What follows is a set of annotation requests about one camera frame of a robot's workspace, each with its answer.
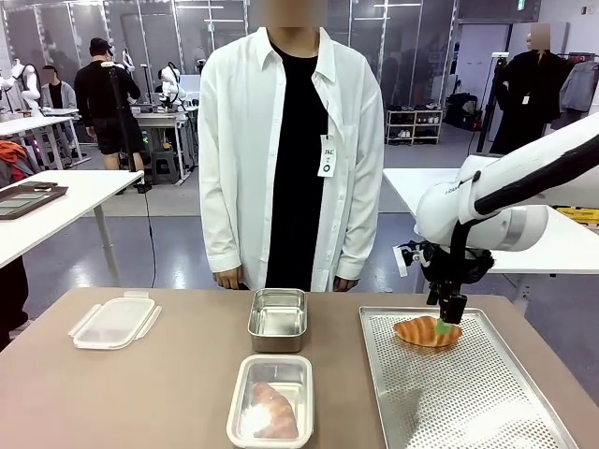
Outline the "person's right hand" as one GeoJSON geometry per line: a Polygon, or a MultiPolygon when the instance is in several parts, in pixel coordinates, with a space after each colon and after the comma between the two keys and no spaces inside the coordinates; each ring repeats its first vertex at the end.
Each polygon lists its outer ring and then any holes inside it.
{"type": "Polygon", "coordinates": [[[245,288],[242,276],[242,267],[236,267],[226,271],[214,272],[213,280],[219,287],[227,290],[241,290],[245,288]]]}

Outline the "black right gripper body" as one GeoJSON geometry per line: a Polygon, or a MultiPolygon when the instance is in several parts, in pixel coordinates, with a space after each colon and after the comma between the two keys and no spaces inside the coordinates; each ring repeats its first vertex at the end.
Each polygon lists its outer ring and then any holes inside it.
{"type": "Polygon", "coordinates": [[[461,255],[451,255],[440,245],[421,242],[419,251],[422,273],[429,284],[453,282],[458,289],[479,282],[495,263],[489,250],[466,248],[461,255]]]}

